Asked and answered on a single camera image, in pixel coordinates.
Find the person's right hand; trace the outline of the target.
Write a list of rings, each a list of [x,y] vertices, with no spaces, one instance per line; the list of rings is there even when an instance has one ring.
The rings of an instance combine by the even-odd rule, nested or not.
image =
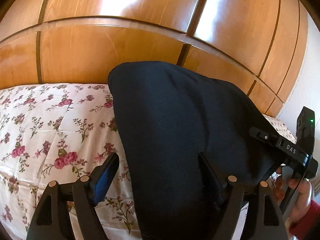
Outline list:
[[[292,223],[298,223],[308,212],[311,206],[312,186],[310,181],[303,179],[293,179],[289,177],[292,168],[281,166],[276,170],[279,176],[274,183],[273,193],[276,202],[282,201],[285,197],[284,187],[295,190],[297,197],[288,215]]]

